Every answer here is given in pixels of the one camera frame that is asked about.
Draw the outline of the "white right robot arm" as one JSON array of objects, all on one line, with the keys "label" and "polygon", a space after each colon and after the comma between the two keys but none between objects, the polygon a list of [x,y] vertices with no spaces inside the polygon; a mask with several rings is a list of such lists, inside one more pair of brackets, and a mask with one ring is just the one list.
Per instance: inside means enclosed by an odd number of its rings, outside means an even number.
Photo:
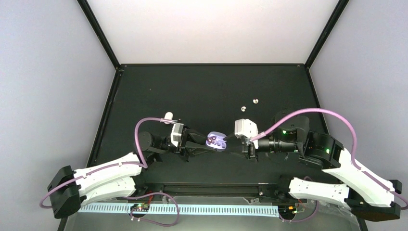
[{"label": "white right robot arm", "polygon": [[[322,113],[340,119],[350,130],[352,148],[329,134],[310,130],[308,113]],[[307,199],[326,202],[349,210],[358,218],[379,222],[399,219],[402,183],[386,180],[356,160],[357,135],[348,120],[330,110],[306,108],[293,112],[281,111],[274,124],[259,132],[249,119],[234,123],[234,135],[242,140],[249,157],[259,153],[298,154],[300,163],[335,177],[337,184],[315,182],[308,178],[282,176],[274,188],[275,197],[282,202]]]}]

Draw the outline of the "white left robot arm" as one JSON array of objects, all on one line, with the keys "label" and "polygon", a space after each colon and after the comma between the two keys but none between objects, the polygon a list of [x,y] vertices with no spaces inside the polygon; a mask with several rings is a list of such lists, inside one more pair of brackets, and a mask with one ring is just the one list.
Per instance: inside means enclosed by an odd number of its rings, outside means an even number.
[{"label": "white left robot arm", "polygon": [[[182,160],[214,152],[216,135],[202,135],[182,124],[175,124],[167,137],[149,132],[137,135],[148,165],[161,161],[161,154],[176,154]],[[116,197],[130,197],[138,189],[134,177],[142,173],[141,157],[135,152],[98,166],[58,170],[47,187],[50,209],[56,219],[66,218],[93,202]]]}]

